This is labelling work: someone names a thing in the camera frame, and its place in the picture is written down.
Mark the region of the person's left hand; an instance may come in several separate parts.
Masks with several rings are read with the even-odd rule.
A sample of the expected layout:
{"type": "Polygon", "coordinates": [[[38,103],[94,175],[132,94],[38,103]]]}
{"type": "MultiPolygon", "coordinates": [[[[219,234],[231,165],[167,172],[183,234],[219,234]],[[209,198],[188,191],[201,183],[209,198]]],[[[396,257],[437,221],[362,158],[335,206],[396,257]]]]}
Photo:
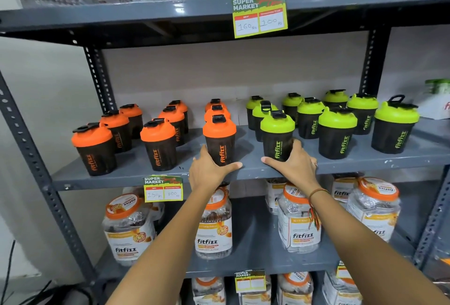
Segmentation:
{"type": "Polygon", "coordinates": [[[211,195],[224,181],[226,176],[220,176],[218,165],[214,162],[206,145],[202,145],[198,158],[193,158],[189,169],[189,183],[194,193],[211,195]]]}

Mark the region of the person's right hand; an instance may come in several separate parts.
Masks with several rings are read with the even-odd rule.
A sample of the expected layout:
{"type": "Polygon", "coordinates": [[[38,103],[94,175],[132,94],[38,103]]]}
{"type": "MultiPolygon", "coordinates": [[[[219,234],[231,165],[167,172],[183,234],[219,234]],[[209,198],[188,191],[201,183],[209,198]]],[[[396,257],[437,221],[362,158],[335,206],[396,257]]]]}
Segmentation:
{"type": "Polygon", "coordinates": [[[322,189],[315,174],[317,160],[303,149],[300,140],[293,140],[292,151],[285,162],[287,168],[284,177],[298,187],[306,197],[310,197],[313,192],[322,189]]]}

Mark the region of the green-lid black shaker bottle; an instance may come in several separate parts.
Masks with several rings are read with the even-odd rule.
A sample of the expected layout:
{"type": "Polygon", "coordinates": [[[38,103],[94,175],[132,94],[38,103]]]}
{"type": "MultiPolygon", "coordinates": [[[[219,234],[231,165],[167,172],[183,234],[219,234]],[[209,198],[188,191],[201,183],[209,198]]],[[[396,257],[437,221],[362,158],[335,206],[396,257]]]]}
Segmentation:
{"type": "Polygon", "coordinates": [[[295,121],[281,110],[270,111],[261,121],[264,155],[286,161],[293,148],[295,121]]]}

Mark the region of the orange-lid black shaker bottle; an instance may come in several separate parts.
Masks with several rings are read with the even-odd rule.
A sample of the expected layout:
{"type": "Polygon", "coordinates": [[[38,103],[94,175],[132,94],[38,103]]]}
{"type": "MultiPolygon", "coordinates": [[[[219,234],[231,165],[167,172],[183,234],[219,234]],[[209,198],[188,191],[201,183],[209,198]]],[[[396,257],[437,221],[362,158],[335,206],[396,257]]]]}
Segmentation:
{"type": "Polygon", "coordinates": [[[234,162],[235,136],[237,127],[224,114],[213,115],[203,126],[206,148],[218,166],[234,162]]]}

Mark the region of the person's right forearm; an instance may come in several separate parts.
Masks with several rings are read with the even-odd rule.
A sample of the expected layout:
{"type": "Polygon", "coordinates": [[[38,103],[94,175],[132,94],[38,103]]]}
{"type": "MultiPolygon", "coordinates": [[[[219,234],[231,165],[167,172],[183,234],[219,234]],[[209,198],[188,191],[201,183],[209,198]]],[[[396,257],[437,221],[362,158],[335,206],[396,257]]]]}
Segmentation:
{"type": "Polygon", "coordinates": [[[410,261],[343,209],[324,189],[304,192],[365,305],[450,305],[410,261]]]}

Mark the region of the person's left forearm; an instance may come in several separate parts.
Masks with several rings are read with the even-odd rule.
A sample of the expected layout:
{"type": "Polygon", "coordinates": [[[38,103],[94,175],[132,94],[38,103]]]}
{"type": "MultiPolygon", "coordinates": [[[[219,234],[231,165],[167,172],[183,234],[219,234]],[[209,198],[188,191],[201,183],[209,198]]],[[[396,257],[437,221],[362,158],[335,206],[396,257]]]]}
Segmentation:
{"type": "Polygon", "coordinates": [[[176,305],[206,204],[217,186],[193,187],[176,215],[128,270],[105,305],[176,305]]]}

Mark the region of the group of green-lid black shakers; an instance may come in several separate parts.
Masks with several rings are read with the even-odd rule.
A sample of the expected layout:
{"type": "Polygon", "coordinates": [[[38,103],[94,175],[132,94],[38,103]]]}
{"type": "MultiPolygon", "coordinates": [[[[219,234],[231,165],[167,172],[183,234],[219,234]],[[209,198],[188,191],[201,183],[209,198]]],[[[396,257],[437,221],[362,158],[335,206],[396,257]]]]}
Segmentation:
{"type": "MultiPolygon", "coordinates": [[[[348,98],[344,91],[329,90],[324,101],[289,93],[281,111],[295,121],[301,138],[319,140],[319,154],[327,159],[346,158],[352,136],[370,134],[372,124],[371,148],[384,154],[402,153],[419,121],[418,106],[404,103],[402,94],[392,96],[379,106],[377,98],[370,94],[356,93],[348,98]]],[[[261,121],[270,111],[278,109],[259,96],[253,96],[252,102],[252,106],[247,104],[247,110],[252,112],[256,140],[262,143],[261,121]]]]}

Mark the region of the grey metal shelving rack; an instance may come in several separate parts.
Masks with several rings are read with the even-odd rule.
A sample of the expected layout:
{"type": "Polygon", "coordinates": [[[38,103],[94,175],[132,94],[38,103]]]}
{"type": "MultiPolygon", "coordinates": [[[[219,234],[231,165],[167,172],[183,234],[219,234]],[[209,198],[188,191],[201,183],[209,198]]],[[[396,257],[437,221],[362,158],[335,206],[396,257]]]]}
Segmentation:
{"type": "MultiPolygon", "coordinates": [[[[116,107],[113,88],[106,72],[102,50],[124,48],[158,48],[163,45],[192,45],[195,43],[234,42],[234,0],[161,0],[116,4],[90,4],[61,7],[35,7],[0,11],[0,37],[27,41],[42,41],[83,47],[91,76],[99,85],[97,95],[103,110],[116,107]]],[[[360,91],[375,92],[381,79],[380,65],[386,57],[389,34],[393,27],[450,24],[450,0],[285,0],[288,22],[279,38],[288,35],[323,35],[351,31],[369,31],[364,56],[360,91]]],[[[432,240],[443,228],[441,218],[447,215],[444,185],[450,183],[450,139],[417,130],[413,137],[423,146],[406,149],[399,156],[369,151],[369,140],[362,138],[362,149],[343,160],[319,159],[319,172],[343,173],[367,168],[384,170],[445,165],[437,202],[425,225],[414,254],[409,257],[419,267],[428,263],[432,240]]],[[[49,175],[33,171],[35,180],[42,179],[42,192],[51,206],[51,197],[60,191],[126,187],[153,175],[147,152],[138,148],[119,154],[115,171],[92,177],[80,158],[49,175]]]]}

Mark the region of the small yellow price tag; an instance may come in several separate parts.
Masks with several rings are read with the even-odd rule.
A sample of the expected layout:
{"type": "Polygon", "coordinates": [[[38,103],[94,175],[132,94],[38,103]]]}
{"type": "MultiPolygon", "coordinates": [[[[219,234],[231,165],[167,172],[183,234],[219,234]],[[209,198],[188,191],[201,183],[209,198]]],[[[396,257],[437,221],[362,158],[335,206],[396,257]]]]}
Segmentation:
{"type": "Polygon", "coordinates": [[[351,277],[348,269],[344,265],[343,261],[340,261],[338,266],[337,266],[336,277],[338,279],[350,279],[350,280],[352,280],[352,277],[351,277]]]}

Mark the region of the group of orange-lid black shakers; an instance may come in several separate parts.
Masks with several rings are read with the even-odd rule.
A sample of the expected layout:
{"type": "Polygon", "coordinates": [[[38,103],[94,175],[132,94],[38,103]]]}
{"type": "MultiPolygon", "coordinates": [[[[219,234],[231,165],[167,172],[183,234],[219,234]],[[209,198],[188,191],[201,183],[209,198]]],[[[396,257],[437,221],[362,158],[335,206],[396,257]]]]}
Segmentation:
{"type": "Polygon", "coordinates": [[[137,104],[126,104],[107,111],[99,122],[90,122],[72,131],[71,142],[92,177],[108,175],[118,167],[117,154],[133,147],[140,140],[147,151],[153,171],[170,171],[177,165],[177,147],[185,143],[188,133],[188,108],[173,101],[147,123],[137,104]]]}

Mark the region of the large yellow green price tag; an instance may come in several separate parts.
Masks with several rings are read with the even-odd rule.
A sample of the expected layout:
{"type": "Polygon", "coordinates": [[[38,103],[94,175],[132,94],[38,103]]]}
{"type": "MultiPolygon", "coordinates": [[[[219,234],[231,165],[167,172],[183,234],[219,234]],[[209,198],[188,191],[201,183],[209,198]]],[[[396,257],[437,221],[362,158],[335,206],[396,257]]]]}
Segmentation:
{"type": "Polygon", "coordinates": [[[288,29],[285,0],[232,0],[235,39],[288,29]]]}

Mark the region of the white box green print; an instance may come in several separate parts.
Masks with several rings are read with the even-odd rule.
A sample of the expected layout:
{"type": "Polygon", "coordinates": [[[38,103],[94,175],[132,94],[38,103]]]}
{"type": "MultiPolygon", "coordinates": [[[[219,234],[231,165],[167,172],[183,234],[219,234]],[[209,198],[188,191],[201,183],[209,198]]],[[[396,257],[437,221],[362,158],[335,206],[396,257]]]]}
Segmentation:
{"type": "Polygon", "coordinates": [[[422,92],[414,99],[422,118],[450,119],[450,79],[425,80],[422,92]]]}

